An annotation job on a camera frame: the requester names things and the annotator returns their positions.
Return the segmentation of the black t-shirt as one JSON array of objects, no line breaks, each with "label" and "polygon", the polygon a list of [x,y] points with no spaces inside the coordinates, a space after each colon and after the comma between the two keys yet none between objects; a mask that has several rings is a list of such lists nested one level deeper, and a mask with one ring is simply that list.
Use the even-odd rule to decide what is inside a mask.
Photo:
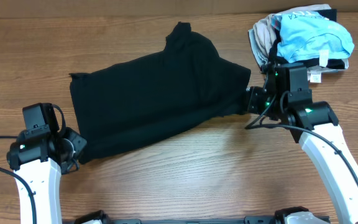
[{"label": "black t-shirt", "polygon": [[154,144],[217,116],[241,113],[251,71],[221,58],[213,43],[179,22],[161,52],[71,75],[70,93],[94,159]]}]

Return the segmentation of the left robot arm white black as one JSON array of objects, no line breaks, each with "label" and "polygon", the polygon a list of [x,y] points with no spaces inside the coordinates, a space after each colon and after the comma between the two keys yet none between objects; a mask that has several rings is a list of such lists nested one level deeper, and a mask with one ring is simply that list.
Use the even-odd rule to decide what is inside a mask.
[{"label": "left robot arm white black", "polygon": [[60,206],[60,179],[79,169],[86,139],[71,128],[64,134],[48,126],[22,131],[11,144],[7,161],[16,175],[21,223],[108,223],[102,211],[64,220]]}]

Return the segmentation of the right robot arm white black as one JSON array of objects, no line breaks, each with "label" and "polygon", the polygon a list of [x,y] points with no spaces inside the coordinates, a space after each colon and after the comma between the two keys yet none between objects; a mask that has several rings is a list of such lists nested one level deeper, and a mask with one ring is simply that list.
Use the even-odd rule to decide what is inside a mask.
[{"label": "right robot arm white black", "polygon": [[246,128],[289,130],[317,169],[339,222],[358,223],[358,165],[330,105],[314,102],[311,90],[269,93],[261,87],[246,89],[244,101],[258,116]]}]

